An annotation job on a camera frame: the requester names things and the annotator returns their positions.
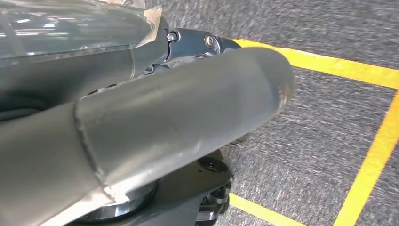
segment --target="bolt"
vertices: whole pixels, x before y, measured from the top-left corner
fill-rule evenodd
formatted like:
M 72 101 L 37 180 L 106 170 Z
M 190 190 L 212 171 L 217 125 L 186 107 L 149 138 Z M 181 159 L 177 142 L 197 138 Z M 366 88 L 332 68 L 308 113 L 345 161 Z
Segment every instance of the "bolt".
M 166 38 L 168 39 L 169 42 L 177 41 L 177 35 L 174 32 L 167 34 Z
M 205 45 L 208 48 L 213 48 L 213 45 L 215 44 L 215 39 L 212 35 L 210 34 L 206 34 L 205 35 Z

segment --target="hex bolt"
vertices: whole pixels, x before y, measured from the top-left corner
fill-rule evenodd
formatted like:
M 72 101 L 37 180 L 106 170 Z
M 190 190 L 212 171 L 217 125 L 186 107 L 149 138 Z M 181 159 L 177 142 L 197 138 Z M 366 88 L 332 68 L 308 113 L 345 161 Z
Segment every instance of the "hex bolt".
M 168 42 L 177 41 L 177 35 L 174 32 L 171 32 L 166 35 Z
M 204 41 L 205 41 L 205 45 L 207 48 L 213 48 L 213 46 L 215 44 L 215 39 L 212 35 L 206 34 Z

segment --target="yellow painted line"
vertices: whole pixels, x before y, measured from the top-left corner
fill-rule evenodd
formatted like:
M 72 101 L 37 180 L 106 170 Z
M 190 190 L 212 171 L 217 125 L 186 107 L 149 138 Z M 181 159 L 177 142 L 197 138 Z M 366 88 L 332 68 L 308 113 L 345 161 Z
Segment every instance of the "yellow painted line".
M 317 55 L 290 48 L 278 48 L 255 41 L 242 39 L 234 41 L 243 48 L 271 48 L 283 54 L 290 64 L 295 67 L 399 89 L 399 70 Z
M 366 201 L 399 139 L 399 92 L 378 130 L 346 196 L 334 226 L 355 225 Z
M 230 205 L 278 226 L 306 226 L 232 193 L 230 193 Z

